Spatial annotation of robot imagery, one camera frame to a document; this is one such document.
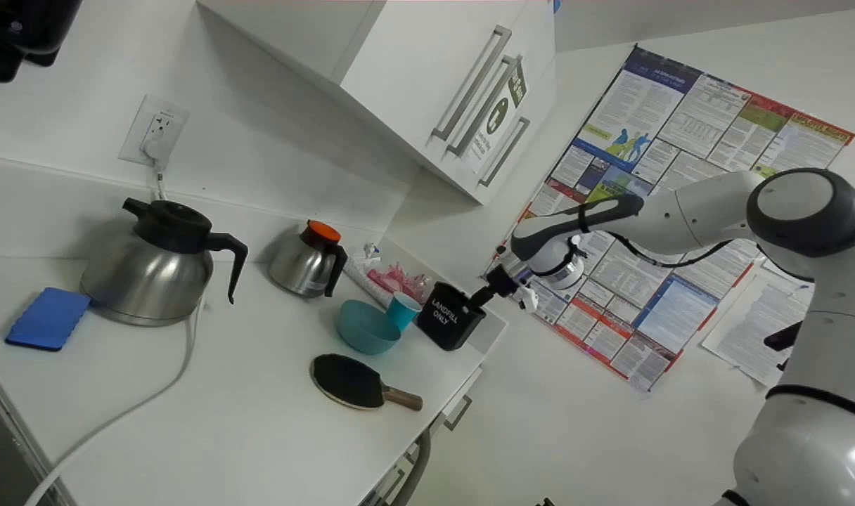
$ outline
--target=small container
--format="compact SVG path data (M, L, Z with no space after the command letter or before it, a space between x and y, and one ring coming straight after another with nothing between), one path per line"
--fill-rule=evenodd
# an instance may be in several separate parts
M457 350L485 318L465 293L437 283L416 322L438 349Z
M406 331L416 318L420 318L420 311L422 311L422 304L420 300L413 300L410 296L406 296L406 293L393 293L393 300L392 300L392 307L389 307L389 318L392 318L392 322L400 329L400 331Z
M308 227L285 231L277 242L277 256L270 258L268 279L302 298L334 296L346 265L346 251L341 246L341 232L317 220Z
M385 355L400 341L393 321L371 304L346 300L337 311L341 341L361 355Z

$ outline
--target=electrical outlet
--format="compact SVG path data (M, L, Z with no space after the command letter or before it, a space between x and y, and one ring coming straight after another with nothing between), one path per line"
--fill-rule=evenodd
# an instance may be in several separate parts
M189 111L177 104L143 96L119 156L163 172L187 121Z

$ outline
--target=informational poster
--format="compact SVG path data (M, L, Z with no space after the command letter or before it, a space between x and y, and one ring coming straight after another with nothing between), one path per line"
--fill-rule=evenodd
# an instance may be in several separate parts
M789 104L637 47L520 220L625 190L682 190L725 172L770 176L797 165L827 168L852 138ZM587 253L586 279L565 293L538 282L538 318L638 390L654 390L682 350L710 331L713 314L763 258L755 242L741 238L689 268L655 268L607 232L579 237L579 246ZM655 258L676 265L700 253ZM725 355L738 350L734 341L718 343Z
M763 388L774 388L791 349L774 350L769 335L797 327L814 300L814 286L774 269L758 269L721 311L710 329L704 349L738 366Z

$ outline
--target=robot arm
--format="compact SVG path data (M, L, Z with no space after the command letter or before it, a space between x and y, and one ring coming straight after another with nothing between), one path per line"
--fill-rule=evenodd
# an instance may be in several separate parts
M758 238L783 269L817 282L784 376L734 454L738 490L718 506L855 506L855 189L817 168L770 179L744 172L648 203L614 197L534 217L514 227L489 286L513 296L534 276L573 286L587 231L649 253Z
M486 279L502 296L520 293L531 276L568 290L586 273L579 238L590 231L607 231L649 253L686 253L725 238L752 238L746 200L759 183L758 172L734 172L682 190L661 190L648 203L621 193L524 220L513 232L513 253Z

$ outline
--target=blue sponge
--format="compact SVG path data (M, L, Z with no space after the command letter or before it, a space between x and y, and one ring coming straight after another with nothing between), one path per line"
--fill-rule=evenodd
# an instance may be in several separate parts
M5 343L60 350L87 311L91 298L83 293L42 290L33 304L8 329Z

